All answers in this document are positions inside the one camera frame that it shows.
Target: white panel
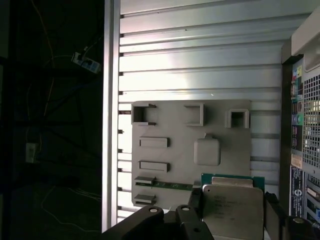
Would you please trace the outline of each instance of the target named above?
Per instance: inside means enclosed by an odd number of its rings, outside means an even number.
[[[120,32],[132,33],[311,13],[319,0],[258,0],[125,17]]]
[[[244,43],[258,43],[266,41],[280,41],[290,38],[292,30],[283,30],[281,32],[267,32],[257,34],[242,34],[233,36],[220,36],[203,39],[191,39],[172,42],[161,42],[151,44],[139,44],[121,46],[120,53],[152,51],[152,50],[165,50],[165,49],[177,49],[177,48],[192,48],[192,47],[206,47],[215,45],[226,44],[244,44]]]
[[[118,172],[118,187],[123,191],[131,191],[131,173]]]
[[[282,43],[225,46],[188,52],[123,56],[120,72],[281,63]]]
[[[225,0],[121,0],[121,14],[130,14]]]
[[[131,200],[131,192],[118,191],[118,206],[134,208],[134,204]]]
[[[252,111],[279,111],[281,109],[280,101],[252,101]]]
[[[120,103],[135,101],[173,101],[173,100],[251,100],[276,101],[281,99],[280,88],[242,88],[242,89],[206,89],[198,91],[141,91],[124,92],[119,96]]]
[[[250,128],[255,134],[279,134],[280,116],[252,115]]]
[[[251,141],[253,157],[279,158],[280,141],[278,139],[252,139]]]
[[[252,101],[251,110],[252,111],[280,111],[281,102],[280,101]],[[130,111],[130,103],[120,103],[119,110]]]
[[[131,104],[125,104],[125,103],[122,103],[122,104],[119,104],[119,111],[131,111]]]
[[[199,38],[230,37],[258,33],[293,31],[301,25],[306,16],[290,16],[286,18],[257,19],[255,21],[231,22],[204,26],[188,26],[175,30],[159,30],[158,32],[126,34],[120,39],[121,46],[144,43],[164,43],[168,41],[192,40]]]
[[[188,90],[225,88],[279,88],[279,66],[236,67],[215,71],[132,73],[120,76],[120,91]]]
[[[118,129],[123,130],[125,133],[132,131],[131,115],[129,114],[119,115]]]
[[[251,100],[251,110],[261,111],[251,115],[251,132],[279,134],[282,40],[319,0],[121,3],[119,110],[130,111],[135,101]],[[118,123],[121,220],[134,208],[131,116],[120,115]],[[251,174],[265,177],[265,190],[277,196],[279,158],[279,139],[252,139]]]
[[[118,210],[118,217],[120,218],[127,218],[134,214],[134,211],[123,211],[123,210]]]
[[[280,164],[272,161],[251,161],[250,168],[258,171],[279,171]]]
[[[119,134],[119,149],[124,153],[132,152],[132,136]],[[278,159],[280,156],[279,139],[253,138],[251,140],[251,156]]]
[[[130,153],[118,153],[118,160],[131,161],[132,155]]]
[[[125,170],[128,172],[132,171],[132,162],[131,161],[118,161],[118,169]]]

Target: white cable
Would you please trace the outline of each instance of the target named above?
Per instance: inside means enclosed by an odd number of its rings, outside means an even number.
[[[93,192],[88,192],[88,191],[85,191],[85,190],[83,190],[83,189],[81,189],[81,188],[78,188],[77,190],[78,190],[79,192],[84,193],[84,194],[89,194],[89,195],[97,196],[97,197],[101,198],[101,195],[99,195],[99,194],[96,194],[96,193],[93,193]]]
[[[62,222],[60,221],[53,213],[49,212],[48,210],[46,210],[44,208],[44,202],[46,201],[46,199],[48,198],[48,196],[52,193],[52,191],[55,189],[56,186],[53,186],[48,192],[47,194],[45,195],[45,197],[43,198],[42,202],[41,202],[41,208],[47,213],[49,214],[50,216],[52,216],[59,224],[61,225],[71,225],[71,226],[74,226],[76,227],[77,229],[80,229],[81,231],[83,232],[86,232],[86,233],[100,233],[99,230],[85,230],[83,229],[82,227],[78,226],[77,224],[75,223],[70,223],[70,222]]]
[[[86,46],[86,47],[83,49],[85,52],[84,52],[82,58],[84,58],[84,57],[86,56],[86,54],[89,52],[89,50],[90,50],[94,45],[96,45],[96,44],[100,41],[101,38],[102,38],[102,36],[99,37],[98,40],[95,41],[91,46],[89,46],[89,47]]]
[[[87,198],[90,198],[90,199],[94,199],[98,202],[101,202],[101,198],[99,197],[95,197],[95,196],[91,196],[89,194],[86,194],[86,193],[82,193],[82,192],[79,192],[79,191],[75,191],[73,190],[72,188],[69,188],[70,191],[74,192],[75,194],[78,194],[78,195],[81,195],[81,196],[84,196],[84,197],[87,197]]]
[[[58,55],[58,56],[53,56],[52,58],[50,58],[45,64],[43,64],[43,66],[47,66],[53,59],[56,58],[72,58],[72,55]]]

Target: metal rack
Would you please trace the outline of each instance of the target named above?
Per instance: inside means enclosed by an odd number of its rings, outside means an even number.
[[[17,31],[18,31],[18,5],[19,0],[10,1],[10,20],[9,20],[9,47],[8,58],[0,56],[0,65],[3,66],[3,81],[2,81],[2,101],[1,101],[1,119],[0,119],[0,193],[2,194],[2,231],[1,239],[9,240],[12,232],[12,200],[13,191],[32,185],[37,182],[51,184],[68,185],[68,180],[56,178],[43,172],[38,164],[25,163],[18,178],[14,178],[14,172],[17,168],[17,160],[15,159],[15,128],[21,127],[38,127],[42,131],[50,132],[76,148],[80,148],[85,152],[101,158],[86,149],[86,144],[78,144],[66,136],[63,136],[51,129],[53,126],[81,126],[83,118],[81,107],[79,106],[79,91],[75,90],[67,96],[56,107],[47,111],[45,116],[40,116],[29,121],[15,120],[15,91],[17,87],[17,74],[23,76],[42,76],[56,78],[76,78],[84,77],[86,74],[81,68],[75,69],[59,69],[59,68],[43,68],[40,66],[27,64],[17,61]],[[49,116],[55,113],[63,106],[70,98],[76,98],[78,121],[51,121]]]

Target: rectangular slot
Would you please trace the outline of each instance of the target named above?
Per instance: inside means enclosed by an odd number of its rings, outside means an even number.
[[[204,126],[204,104],[195,103],[184,106],[186,111],[185,119],[186,125],[189,127],[203,127]]]
[[[140,137],[139,147],[145,148],[168,148],[169,139],[165,137]]]
[[[151,162],[140,161],[139,168],[147,171],[157,171],[167,173],[169,171],[169,163],[166,162]]]
[[[148,110],[155,109],[156,106],[148,103],[141,103],[139,105],[132,106],[132,123],[138,124],[140,126],[154,126],[156,125],[155,121],[153,121],[152,116],[153,112],[147,112]]]
[[[153,205],[156,203],[155,199],[156,199],[156,196],[148,196],[148,195],[138,194],[134,198],[134,202],[136,204],[140,204],[140,205]]]
[[[156,180],[155,177],[146,177],[146,176],[137,176],[135,179],[135,183],[140,184],[153,184]]]

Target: label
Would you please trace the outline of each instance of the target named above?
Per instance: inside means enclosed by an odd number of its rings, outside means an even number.
[[[304,172],[295,167],[290,167],[290,215],[304,217]]]
[[[291,165],[302,169],[302,156],[291,154]]]
[[[297,67],[297,69],[296,69],[296,77],[297,78],[302,77],[302,65]]]
[[[294,92],[292,92],[293,102],[301,101],[304,98],[303,83],[302,83],[302,65],[298,66],[292,71],[292,84],[294,85]]]

